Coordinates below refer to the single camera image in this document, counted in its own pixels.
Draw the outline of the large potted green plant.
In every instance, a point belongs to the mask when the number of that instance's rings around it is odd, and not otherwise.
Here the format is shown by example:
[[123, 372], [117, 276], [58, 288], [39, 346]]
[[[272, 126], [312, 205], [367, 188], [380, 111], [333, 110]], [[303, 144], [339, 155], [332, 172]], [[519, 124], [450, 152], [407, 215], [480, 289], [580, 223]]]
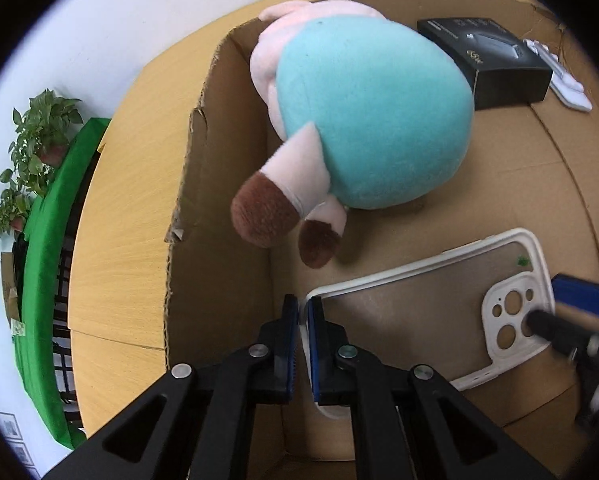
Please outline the large potted green plant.
[[29, 99], [23, 113], [13, 108], [16, 138], [8, 147], [11, 167], [0, 173], [0, 182], [18, 192], [45, 196], [83, 125], [80, 103], [45, 89]]

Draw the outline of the white folding phone stand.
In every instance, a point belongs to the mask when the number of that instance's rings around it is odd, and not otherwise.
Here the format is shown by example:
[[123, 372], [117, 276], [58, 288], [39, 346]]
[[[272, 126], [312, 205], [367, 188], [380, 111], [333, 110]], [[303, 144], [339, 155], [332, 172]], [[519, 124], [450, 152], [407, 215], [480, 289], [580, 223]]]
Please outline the white folding phone stand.
[[571, 110], [590, 113], [592, 102], [585, 95], [584, 86], [561, 64], [557, 55], [539, 41], [524, 39], [524, 44], [551, 68], [550, 88], [561, 103]]

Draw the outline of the small potted green plant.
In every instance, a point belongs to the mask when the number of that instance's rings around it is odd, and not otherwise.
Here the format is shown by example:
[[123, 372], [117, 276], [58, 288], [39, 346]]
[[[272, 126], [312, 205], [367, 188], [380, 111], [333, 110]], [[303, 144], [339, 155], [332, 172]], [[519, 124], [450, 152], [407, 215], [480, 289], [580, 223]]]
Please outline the small potted green plant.
[[17, 188], [6, 188], [0, 195], [0, 240], [22, 232], [34, 200]]

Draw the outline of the teal pink plush pig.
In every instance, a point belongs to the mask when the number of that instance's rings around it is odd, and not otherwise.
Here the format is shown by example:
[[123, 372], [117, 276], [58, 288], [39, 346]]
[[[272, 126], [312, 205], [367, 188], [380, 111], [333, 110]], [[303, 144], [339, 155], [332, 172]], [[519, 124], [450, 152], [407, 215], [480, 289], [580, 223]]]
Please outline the teal pink plush pig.
[[411, 203], [456, 174], [473, 92], [444, 50], [366, 4], [292, 0], [259, 18], [249, 73], [280, 146], [234, 196], [232, 224], [262, 248], [296, 232], [319, 269], [349, 209]]

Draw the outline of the brown cardboard sheet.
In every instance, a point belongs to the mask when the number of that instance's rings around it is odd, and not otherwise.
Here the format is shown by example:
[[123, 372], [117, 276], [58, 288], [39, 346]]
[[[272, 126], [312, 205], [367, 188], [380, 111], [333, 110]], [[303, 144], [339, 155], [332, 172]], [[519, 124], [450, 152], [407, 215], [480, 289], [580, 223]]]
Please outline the brown cardboard sheet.
[[6, 318], [19, 321], [18, 292], [15, 278], [14, 258], [11, 252], [2, 252], [0, 258], [1, 283]]

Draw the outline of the brown cardboard box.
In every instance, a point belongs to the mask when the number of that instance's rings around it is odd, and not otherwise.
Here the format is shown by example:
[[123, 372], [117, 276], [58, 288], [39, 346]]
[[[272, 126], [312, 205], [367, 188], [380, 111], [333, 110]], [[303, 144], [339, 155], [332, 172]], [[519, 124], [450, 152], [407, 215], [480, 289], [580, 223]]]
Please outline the brown cardboard box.
[[[170, 231], [166, 341], [169, 364], [206, 365], [252, 342], [278, 316], [283, 296], [437, 256], [509, 229], [533, 232], [549, 273], [599, 283], [599, 76], [552, 13], [523, 0], [357, 0], [412, 28], [423, 18], [492, 18], [517, 37], [539, 39], [584, 83], [593, 112], [545, 99], [477, 112], [470, 151], [456, 175], [419, 202], [348, 212], [339, 252], [321, 270], [301, 263], [297, 233], [261, 249], [235, 233], [230, 204], [242, 183], [278, 147], [248, 61], [264, 24], [259, 11], [219, 23], [214, 36], [188, 36], [176, 75], [196, 70], [200, 99], [191, 113], [188, 153]], [[303, 352], [287, 408], [257, 408], [249, 479], [354, 479], [349, 420], [322, 415], [308, 400]], [[588, 439], [574, 422], [571, 388], [502, 426], [557, 478]]]

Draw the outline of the black product box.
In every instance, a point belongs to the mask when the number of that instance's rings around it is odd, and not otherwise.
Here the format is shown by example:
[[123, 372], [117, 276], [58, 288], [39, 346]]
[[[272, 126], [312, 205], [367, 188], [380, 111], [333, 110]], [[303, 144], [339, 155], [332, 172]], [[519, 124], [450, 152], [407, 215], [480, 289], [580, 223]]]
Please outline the black product box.
[[552, 78], [549, 65], [490, 18], [428, 18], [418, 21], [418, 32], [459, 66], [476, 110], [545, 99]]

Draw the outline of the clear white phone case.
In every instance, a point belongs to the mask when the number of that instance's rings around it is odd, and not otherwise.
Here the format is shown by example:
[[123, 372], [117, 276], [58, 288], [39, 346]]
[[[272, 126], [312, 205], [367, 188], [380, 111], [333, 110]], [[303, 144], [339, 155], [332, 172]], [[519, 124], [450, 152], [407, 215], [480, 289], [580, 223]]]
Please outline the clear white phone case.
[[571, 388], [572, 375], [526, 323], [553, 312], [534, 233], [513, 229], [405, 266], [310, 290], [327, 320], [388, 365], [427, 364], [497, 425]]

